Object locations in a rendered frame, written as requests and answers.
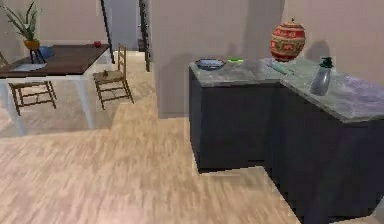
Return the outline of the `blue bowl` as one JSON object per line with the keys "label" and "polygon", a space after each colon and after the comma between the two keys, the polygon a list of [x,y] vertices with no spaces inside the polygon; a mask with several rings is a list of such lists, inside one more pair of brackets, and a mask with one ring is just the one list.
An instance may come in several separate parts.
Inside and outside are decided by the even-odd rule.
{"label": "blue bowl", "polygon": [[199,69],[212,71],[222,68],[225,65],[225,62],[219,59],[206,58],[197,60],[195,64]]}

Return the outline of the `green plant in orange pot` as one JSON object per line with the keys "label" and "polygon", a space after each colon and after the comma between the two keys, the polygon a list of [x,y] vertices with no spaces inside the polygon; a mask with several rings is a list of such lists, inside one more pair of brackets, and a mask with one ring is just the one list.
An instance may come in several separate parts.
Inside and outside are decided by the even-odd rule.
{"label": "green plant in orange pot", "polygon": [[32,0],[25,13],[14,11],[6,5],[3,6],[8,22],[16,28],[16,33],[21,35],[24,45],[28,50],[38,50],[40,41],[36,38],[36,22],[39,9]]}

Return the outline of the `grey soap dispenser bottle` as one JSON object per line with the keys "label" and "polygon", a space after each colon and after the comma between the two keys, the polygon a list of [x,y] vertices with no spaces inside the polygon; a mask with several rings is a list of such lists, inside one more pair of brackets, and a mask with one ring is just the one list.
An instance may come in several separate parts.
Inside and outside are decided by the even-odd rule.
{"label": "grey soap dispenser bottle", "polygon": [[324,96],[329,87],[331,71],[333,62],[331,57],[323,57],[322,62],[319,64],[319,70],[315,75],[311,86],[310,92],[314,95]]}

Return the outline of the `dark cabinet with marble worktop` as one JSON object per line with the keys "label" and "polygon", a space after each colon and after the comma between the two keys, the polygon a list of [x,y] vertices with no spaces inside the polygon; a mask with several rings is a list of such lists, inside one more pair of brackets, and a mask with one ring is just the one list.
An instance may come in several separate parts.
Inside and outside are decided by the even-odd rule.
{"label": "dark cabinet with marble worktop", "polygon": [[190,142],[201,172],[265,169],[301,224],[369,216],[384,200],[384,86],[300,59],[189,65]]}

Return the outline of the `dark door frame post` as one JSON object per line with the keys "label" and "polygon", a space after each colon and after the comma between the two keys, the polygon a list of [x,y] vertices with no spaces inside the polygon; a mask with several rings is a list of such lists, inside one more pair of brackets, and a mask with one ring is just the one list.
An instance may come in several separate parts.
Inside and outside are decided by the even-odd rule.
{"label": "dark door frame post", "polygon": [[145,52],[145,66],[146,71],[150,72],[150,49],[148,43],[148,24],[147,24],[147,14],[146,14],[146,2],[145,0],[139,0],[140,8],[140,28],[142,33],[142,39],[144,43],[144,52]]}
{"label": "dark door frame post", "polygon": [[100,6],[101,6],[101,10],[102,10],[102,15],[103,15],[103,21],[104,21],[104,27],[105,27],[105,32],[106,32],[106,36],[107,36],[107,41],[109,44],[111,63],[115,64],[113,45],[112,45],[112,40],[111,40],[111,35],[110,35],[110,30],[109,30],[109,24],[108,24],[108,17],[107,17],[106,8],[105,8],[105,0],[100,0]]}

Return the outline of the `white cloth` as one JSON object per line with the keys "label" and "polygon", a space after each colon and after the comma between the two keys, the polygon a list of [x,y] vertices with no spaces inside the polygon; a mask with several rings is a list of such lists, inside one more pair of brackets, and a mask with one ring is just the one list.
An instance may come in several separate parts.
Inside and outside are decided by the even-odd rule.
{"label": "white cloth", "polygon": [[47,63],[43,64],[21,64],[17,66],[16,68],[12,69],[11,71],[15,72],[27,72],[27,71],[35,71],[44,68],[47,65]]}

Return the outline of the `black plant stand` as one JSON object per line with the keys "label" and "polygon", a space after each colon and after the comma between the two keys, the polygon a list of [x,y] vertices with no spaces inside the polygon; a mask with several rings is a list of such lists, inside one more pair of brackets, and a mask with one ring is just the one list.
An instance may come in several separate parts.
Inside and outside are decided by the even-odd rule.
{"label": "black plant stand", "polygon": [[45,63],[45,59],[44,59],[44,57],[43,57],[43,55],[39,49],[30,50],[30,59],[31,59],[32,64],[35,64],[35,63],[44,64]]}

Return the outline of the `brown top white leg table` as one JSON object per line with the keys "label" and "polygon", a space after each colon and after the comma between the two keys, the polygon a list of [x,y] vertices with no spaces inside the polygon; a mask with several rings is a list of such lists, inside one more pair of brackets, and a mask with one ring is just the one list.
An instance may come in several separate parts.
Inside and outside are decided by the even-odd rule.
{"label": "brown top white leg table", "polygon": [[53,45],[54,56],[49,58],[46,65],[35,71],[15,71],[15,68],[29,62],[28,58],[20,59],[10,65],[0,68],[0,100],[15,125],[17,134],[23,136],[26,130],[22,118],[17,114],[12,95],[9,93],[10,83],[26,83],[39,81],[65,80],[75,84],[82,109],[85,113],[88,127],[94,129],[94,118],[86,94],[86,82],[92,79],[95,67],[101,58],[105,58],[104,66],[113,64],[110,44],[95,47],[85,45]]}

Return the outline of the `pale teal flat utensil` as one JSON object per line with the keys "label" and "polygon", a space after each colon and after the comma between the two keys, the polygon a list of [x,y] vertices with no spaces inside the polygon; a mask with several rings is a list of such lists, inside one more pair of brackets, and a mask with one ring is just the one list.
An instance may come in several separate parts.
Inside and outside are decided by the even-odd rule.
{"label": "pale teal flat utensil", "polygon": [[278,63],[278,62],[272,62],[271,67],[283,75],[293,75],[294,74],[293,71],[289,70],[288,68],[284,67],[281,63]]}

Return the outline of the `red patterned round jar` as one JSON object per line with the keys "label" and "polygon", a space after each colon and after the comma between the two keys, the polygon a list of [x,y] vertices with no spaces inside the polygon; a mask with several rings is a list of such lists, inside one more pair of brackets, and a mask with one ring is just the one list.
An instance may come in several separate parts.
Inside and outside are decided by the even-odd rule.
{"label": "red patterned round jar", "polygon": [[306,43],[304,27],[292,18],[272,32],[270,53],[278,62],[289,62],[299,56]]}

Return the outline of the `blue dish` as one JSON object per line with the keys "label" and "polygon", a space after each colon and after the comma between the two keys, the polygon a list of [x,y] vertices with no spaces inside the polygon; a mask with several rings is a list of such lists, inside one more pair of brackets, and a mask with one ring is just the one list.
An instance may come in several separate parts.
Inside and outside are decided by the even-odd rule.
{"label": "blue dish", "polygon": [[40,46],[39,47],[40,57],[48,59],[54,56],[53,49],[50,46]]}

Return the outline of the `wooden slat back chair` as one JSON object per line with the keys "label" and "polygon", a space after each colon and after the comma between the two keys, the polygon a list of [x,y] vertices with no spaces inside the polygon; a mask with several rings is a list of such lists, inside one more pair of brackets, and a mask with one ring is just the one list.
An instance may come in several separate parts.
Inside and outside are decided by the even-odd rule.
{"label": "wooden slat back chair", "polygon": [[[20,109],[22,107],[51,103],[53,108],[56,108],[55,100],[57,99],[53,84],[51,81],[43,82],[28,82],[28,83],[10,83],[9,87],[12,92],[15,109],[18,115],[21,115]],[[24,89],[31,89],[33,87],[43,87],[42,91],[25,94]],[[25,98],[34,97],[34,102],[26,103]]]}
{"label": "wooden slat back chair", "polygon": [[[105,109],[105,103],[108,101],[113,101],[121,98],[128,98],[131,102],[134,102],[128,81],[127,81],[127,47],[123,44],[118,44],[118,53],[117,53],[117,69],[116,70],[103,70],[102,72],[97,72],[93,74],[93,79],[95,82],[96,92],[101,103],[102,109]],[[118,83],[120,82],[122,86],[120,87],[111,87],[111,88],[102,88],[102,85]],[[116,96],[115,90],[124,90],[125,94],[121,96]],[[113,94],[110,98],[104,98],[103,92],[111,92]]]}

